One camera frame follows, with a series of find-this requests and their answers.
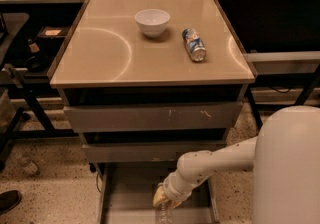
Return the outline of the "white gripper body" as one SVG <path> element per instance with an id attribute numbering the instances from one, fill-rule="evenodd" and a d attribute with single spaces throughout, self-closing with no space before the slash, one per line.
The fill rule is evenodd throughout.
<path id="1" fill-rule="evenodd" d="M 175 171 L 164 179 L 163 190 L 169 200 L 183 202 L 190 197 L 193 187 L 190 182 Z"/>

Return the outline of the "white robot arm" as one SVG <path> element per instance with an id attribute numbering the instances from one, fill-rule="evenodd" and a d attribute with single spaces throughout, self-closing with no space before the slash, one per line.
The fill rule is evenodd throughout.
<path id="1" fill-rule="evenodd" d="M 253 172 L 253 224 L 320 224 L 320 108 L 283 108 L 251 139 L 183 154 L 153 205 L 174 209 L 215 172 L 236 170 Z"/>

